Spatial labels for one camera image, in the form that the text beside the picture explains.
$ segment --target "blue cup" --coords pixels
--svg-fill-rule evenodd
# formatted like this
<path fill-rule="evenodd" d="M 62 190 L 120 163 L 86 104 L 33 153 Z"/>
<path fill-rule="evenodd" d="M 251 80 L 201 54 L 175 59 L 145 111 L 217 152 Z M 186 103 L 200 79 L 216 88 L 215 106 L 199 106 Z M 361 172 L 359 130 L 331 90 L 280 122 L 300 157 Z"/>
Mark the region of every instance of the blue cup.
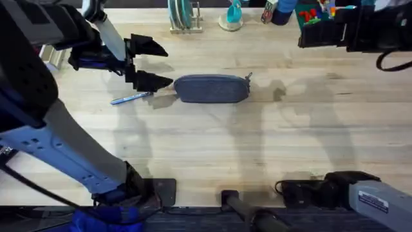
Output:
<path fill-rule="evenodd" d="M 234 0 L 232 5 L 227 10 L 226 20 L 229 23 L 237 23 L 242 18 L 241 3 L 239 0 Z"/>

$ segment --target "dish rack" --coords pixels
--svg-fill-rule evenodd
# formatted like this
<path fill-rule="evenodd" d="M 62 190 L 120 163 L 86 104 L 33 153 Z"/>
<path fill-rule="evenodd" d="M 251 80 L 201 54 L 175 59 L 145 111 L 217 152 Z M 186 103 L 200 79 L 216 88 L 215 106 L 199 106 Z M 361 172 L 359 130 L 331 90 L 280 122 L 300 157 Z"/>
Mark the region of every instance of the dish rack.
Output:
<path fill-rule="evenodd" d="M 170 32 L 172 34 L 191 34 L 191 33 L 202 33 L 203 28 L 200 26 L 200 21 L 203 20 L 203 17 L 200 15 L 200 2 L 190 2 L 191 4 L 191 26 L 187 27 L 184 23 L 182 18 L 182 8 L 178 4 L 180 0 L 168 1 L 169 4 L 169 19 L 171 23 Z M 178 20 L 174 20 L 172 14 L 177 15 Z"/>

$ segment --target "wooden tabletop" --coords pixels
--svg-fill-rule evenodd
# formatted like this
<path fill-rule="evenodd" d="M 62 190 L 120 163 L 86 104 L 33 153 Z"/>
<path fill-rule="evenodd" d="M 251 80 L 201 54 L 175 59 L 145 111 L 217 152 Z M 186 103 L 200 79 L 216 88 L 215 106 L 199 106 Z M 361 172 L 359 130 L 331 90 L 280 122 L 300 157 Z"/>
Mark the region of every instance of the wooden tabletop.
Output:
<path fill-rule="evenodd" d="M 217 23 L 224 11 L 201 10 L 202 34 L 172 35 L 166 9 L 106 10 L 122 36 L 153 36 L 169 53 L 137 57 L 140 69 L 173 79 L 253 72 L 247 100 L 188 104 L 168 87 L 112 106 L 134 94 L 124 77 L 76 72 L 67 63 L 55 75 L 60 98 L 88 133 L 141 175 L 174 177 L 179 206 L 217 206 L 223 189 L 242 191 L 253 204 L 279 205 L 276 181 L 335 170 L 366 171 L 412 194 L 411 70 L 380 72 L 376 54 L 298 48 L 296 18 L 286 26 L 262 24 L 262 9 L 243 9 L 244 27 L 225 32 Z M 396 54 L 387 64 L 411 58 Z M 91 204 L 81 184 L 27 154 L 10 165 L 58 195 Z M 45 204 L 59 203 L 0 173 L 0 205 Z"/>

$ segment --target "plate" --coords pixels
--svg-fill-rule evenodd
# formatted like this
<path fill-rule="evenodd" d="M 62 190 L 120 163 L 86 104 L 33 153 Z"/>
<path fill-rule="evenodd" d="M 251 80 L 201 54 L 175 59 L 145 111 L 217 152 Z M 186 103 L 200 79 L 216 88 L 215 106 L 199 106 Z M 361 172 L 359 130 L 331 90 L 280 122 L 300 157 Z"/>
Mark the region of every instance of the plate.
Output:
<path fill-rule="evenodd" d="M 179 22 L 176 16 L 176 5 L 174 4 L 175 0 L 167 0 L 167 9 L 169 11 L 170 20 L 174 23 L 175 26 L 179 26 Z"/>
<path fill-rule="evenodd" d="M 182 5 L 182 4 L 180 3 L 179 0 L 175 0 L 175 1 L 174 1 L 174 5 L 175 5 L 175 7 L 176 7 L 176 18 L 177 18 L 177 21 L 178 21 L 177 26 L 178 26 L 179 28 L 184 28 L 185 25 L 184 25 L 183 22 L 182 22 L 182 8 L 181 8 L 181 5 Z"/>
<path fill-rule="evenodd" d="M 182 1 L 182 21 L 186 28 L 192 27 L 192 15 L 193 9 L 192 4 L 189 0 Z"/>

